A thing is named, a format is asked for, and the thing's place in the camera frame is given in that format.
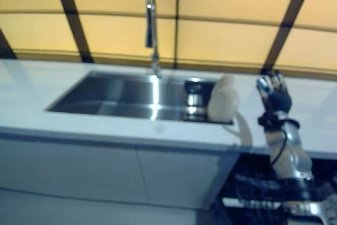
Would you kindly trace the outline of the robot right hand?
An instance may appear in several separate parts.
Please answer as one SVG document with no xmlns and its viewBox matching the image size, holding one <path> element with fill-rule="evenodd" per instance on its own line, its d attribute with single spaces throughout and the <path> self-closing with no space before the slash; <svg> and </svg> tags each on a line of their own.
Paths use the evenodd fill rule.
<svg viewBox="0 0 337 225">
<path fill-rule="evenodd" d="M 289 113 L 292 99 L 280 70 L 273 70 L 261 75 L 256 81 L 256 87 L 267 112 Z"/>
</svg>

